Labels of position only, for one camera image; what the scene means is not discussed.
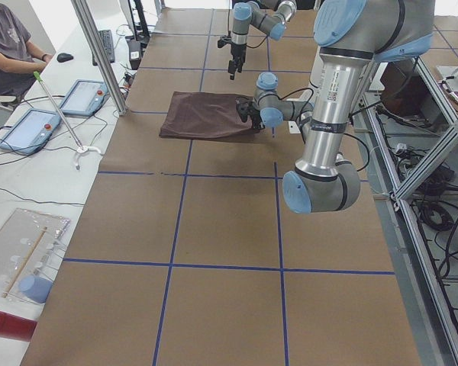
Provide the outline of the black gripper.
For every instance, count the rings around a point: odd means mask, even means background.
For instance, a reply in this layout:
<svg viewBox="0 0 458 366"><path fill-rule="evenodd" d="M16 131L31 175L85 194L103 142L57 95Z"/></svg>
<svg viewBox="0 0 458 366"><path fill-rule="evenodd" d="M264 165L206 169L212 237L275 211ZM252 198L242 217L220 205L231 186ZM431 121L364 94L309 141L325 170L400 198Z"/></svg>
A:
<svg viewBox="0 0 458 366"><path fill-rule="evenodd" d="M249 98L236 97L236 110L243 123L251 120L253 130L264 130L265 126L256 104Z"/></svg>
<svg viewBox="0 0 458 366"><path fill-rule="evenodd" d="M246 60L246 52L247 52L247 41L245 40L243 43L236 43L232 40L231 44L231 55L232 59L228 62L227 72L230 75L230 80L235 79L235 73L239 72L242 73L243 66Z"/></svg>

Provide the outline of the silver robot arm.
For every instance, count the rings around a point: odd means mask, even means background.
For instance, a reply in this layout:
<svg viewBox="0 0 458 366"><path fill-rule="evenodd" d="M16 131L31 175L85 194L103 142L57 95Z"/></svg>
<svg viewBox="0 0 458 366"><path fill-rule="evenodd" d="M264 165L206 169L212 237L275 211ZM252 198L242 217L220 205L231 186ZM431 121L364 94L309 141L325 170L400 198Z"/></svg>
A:
<svg viewBox="0 0 458 366"><path fill-rule="evenodd" d="M286 24L296 12L296 1L248 1L234 4L232 30L218 41L218 48L225 44L231 46L232 59L227 68L230 80L234 80L237 72L242 72L250 27L255 27L273 40L279 40L285 32Z"/></svg>
<svg viewBox="0 0 458 366"><path fill-rule="evenodd" d="M425 53L434 25L432 1L325 1L314 23L323 62L314 101L287 101L278 79L264 72L251 101L237 113L257 129L286 120L301 123L305 149L283 178L284 199L299 214L347 209L360 195L360 178L340 153L359 79L371 63L402 61Z"/></svg>

